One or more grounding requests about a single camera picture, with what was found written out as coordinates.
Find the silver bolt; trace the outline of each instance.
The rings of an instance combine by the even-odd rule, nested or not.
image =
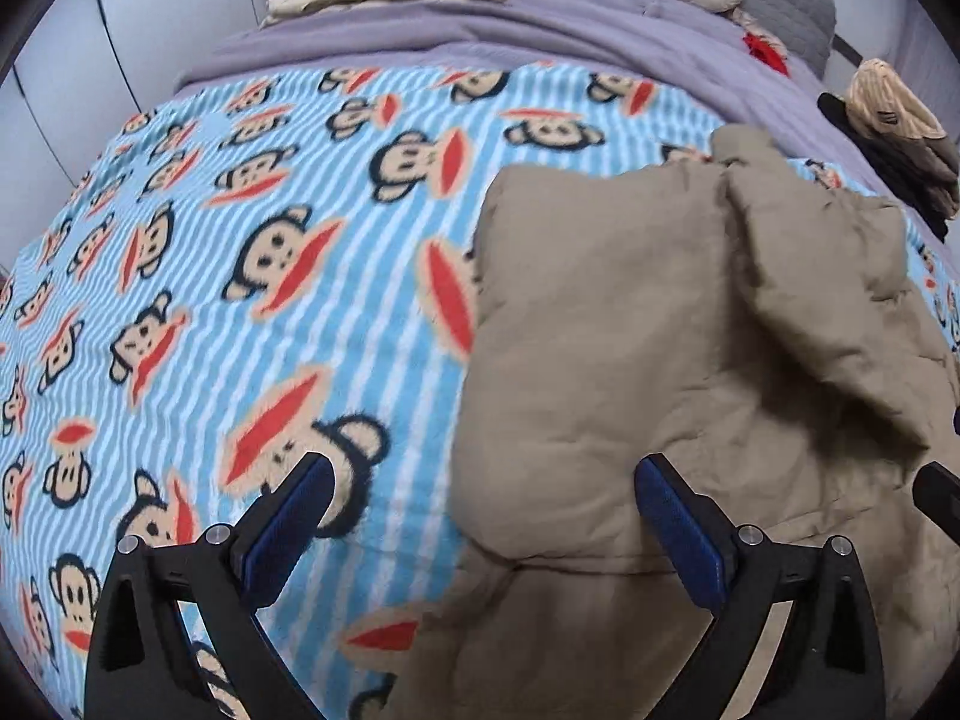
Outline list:
[[[755,525],[744,525],[736,532],[740,540],[748,546],[755,547],[763,541],[763,531]]]
[[[124,536],[117,544],[117,552],[119,552],[121,555],[130,555],[130,553],[136,549],[139,543],[140,539],[136,536]]]
[[[210,528],[206,535],[204,536],[206,543],[213,544],[222,544],[228,538],[230,538],[230,526],[229,525],[214,525]]]
[[[843,555],[844,557],[853,552],[853,545],[846,536],[834,536],[834,538],[830,540],[830,546],[833,547],[837,555]]]

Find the red cloth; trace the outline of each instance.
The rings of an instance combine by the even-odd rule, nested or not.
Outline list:
[[[750,56],[759,59],[764,65],[772,67],[778,73],[788,78],[790,77],[790,71],[786,69],[784,60],[776,53],[774,47],[763,38],[748,32],[743,36],[743,42],[747,44],[747,48],[750,50]]]

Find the purple bed sheet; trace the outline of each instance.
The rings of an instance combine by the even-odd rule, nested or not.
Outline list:
[[[749,55],[743,29],[679,0],[440,0],[319,13],[236,35],[179,81],[181,95],[240,76],[296,67],[514,70],[531,62],[579,63],[685,89],[727,122],[767,130],[788,157],[841,165],[848,177],[891,194],[856,146],[820,113],[824,90],[810,67],[781,76]],[[954,278],[949,249],[904,206]]]

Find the brown jacket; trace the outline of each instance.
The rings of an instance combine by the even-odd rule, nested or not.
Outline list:
[[[960,386],[901,211],[803,181],[747,127],[714,133],[713,156],[613,179],[508,167],[491,186],[451,468],[472,546],[387,717],[644,717],[709,622],[637,514],[632,471],[655,451],[734,523],[853,540],[891,716],[957,650],[960,548],[909,485],[926,461],[960,472]]]

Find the monkey print blanket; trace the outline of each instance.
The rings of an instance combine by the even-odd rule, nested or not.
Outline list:
[[[54,706],[83,713],[122,536],[193,541],[317,451],[333,503],[260,619],[326,717],[375,716],[457,559],[446,463],[488,184],[515,162],[709,159],[721,124],[682,90],[550,63],[285,71],[127,122],[0,293],[0,623]]]

